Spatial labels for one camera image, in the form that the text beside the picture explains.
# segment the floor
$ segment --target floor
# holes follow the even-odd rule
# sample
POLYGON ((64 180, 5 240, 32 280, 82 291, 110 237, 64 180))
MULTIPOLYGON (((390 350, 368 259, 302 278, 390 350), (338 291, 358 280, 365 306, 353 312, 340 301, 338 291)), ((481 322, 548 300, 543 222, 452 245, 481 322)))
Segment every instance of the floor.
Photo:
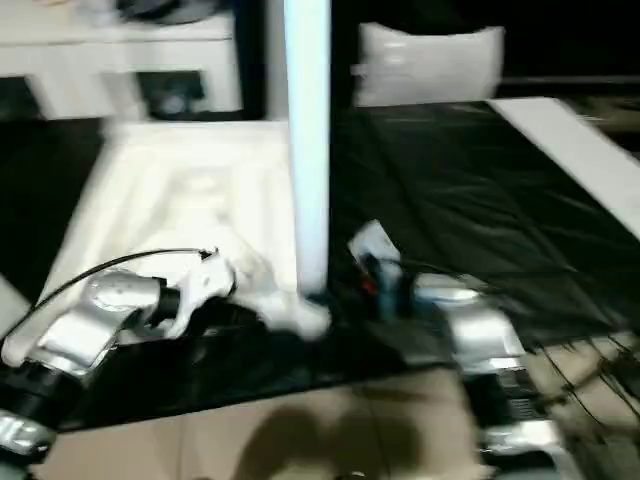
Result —
MULTIPOLYGON (((595 345, 605 355, 616 352, 609 339, 595 345)), ((549 354, 570 379, 599 358, 588 342, 549 354)), ((530 356, 529 367, 546 395, 564 385, 544 355, 530 356)), ((602 427, 570 400, 553 409, 568 436, 590 439, 600 428, 623 435, 640 426, 603 381, 581 390, 580 400, 602 427)), ((475 480, 489 472, 475 453, 458 378, 444 369, 64 435, 38 469, 44 480, 333 480, 356 473, 364 477, 353 478, 475 480)))

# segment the white pillar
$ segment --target white pillar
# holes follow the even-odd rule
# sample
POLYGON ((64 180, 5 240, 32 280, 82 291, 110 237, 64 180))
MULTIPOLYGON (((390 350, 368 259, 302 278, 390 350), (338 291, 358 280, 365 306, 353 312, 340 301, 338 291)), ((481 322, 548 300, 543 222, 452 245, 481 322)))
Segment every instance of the white pillar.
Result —
POLYGON ((329 253, 331 0, 285 0, 284 22, 298 288, 313 292, 329 253))

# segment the white shelf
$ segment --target white shelf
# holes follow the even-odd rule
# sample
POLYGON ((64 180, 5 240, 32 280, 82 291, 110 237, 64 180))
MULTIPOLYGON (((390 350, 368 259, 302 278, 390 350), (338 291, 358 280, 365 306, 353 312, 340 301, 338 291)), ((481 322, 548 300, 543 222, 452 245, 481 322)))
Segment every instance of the white shelf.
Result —
POLYGON ((202 22, 176 26, 127 23, 94 27, 77 13, 74 2, 46 6, 36 0, 0 0, 0 46, 113 41, 226 40, 233 14, 222 12, 202 22))
POLYGON ((0 45, 77 42, 89 34, 71 3, 45 6, 36 0, 0 0, 0 45))
POLYGON ((233 14, 226 11, 187 25, 156 26, 129 22, 112 31, 118 32, 122 39, 137 42, 229 40, 233 36, 233 14))

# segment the white cabinet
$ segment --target white cabinet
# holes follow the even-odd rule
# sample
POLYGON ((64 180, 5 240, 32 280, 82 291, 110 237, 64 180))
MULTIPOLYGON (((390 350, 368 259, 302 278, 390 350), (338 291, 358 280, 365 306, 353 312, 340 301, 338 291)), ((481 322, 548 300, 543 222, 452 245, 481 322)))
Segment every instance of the white cabinet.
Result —
POLYGON ((59 45, 0 46, 0 80, 24 79, 42 115, 49 119, 75 113, 73 87, 64 65, 55 60, 63 57, 64 49, 59 45))
POLYGON ((232 31, 228 11, 191 25, 95 28, 74 2, 2 0, 0 109, 1 80, 20 77, 49 119, 241 110, 232 31))

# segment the white furniture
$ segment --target white furniture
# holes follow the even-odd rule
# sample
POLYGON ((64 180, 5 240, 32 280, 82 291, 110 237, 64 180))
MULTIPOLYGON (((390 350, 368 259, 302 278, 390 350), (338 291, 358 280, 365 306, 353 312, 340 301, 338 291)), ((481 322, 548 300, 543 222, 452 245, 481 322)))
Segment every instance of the white furniture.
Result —
POLYGON ((0 2, 0 83, 26 77, 49 119, 119 115, 144 118, 135 72, 196 71, 202 108, 242 108, 233 16, 224 12, 191 25, 97 27, 74 2, 0 2))

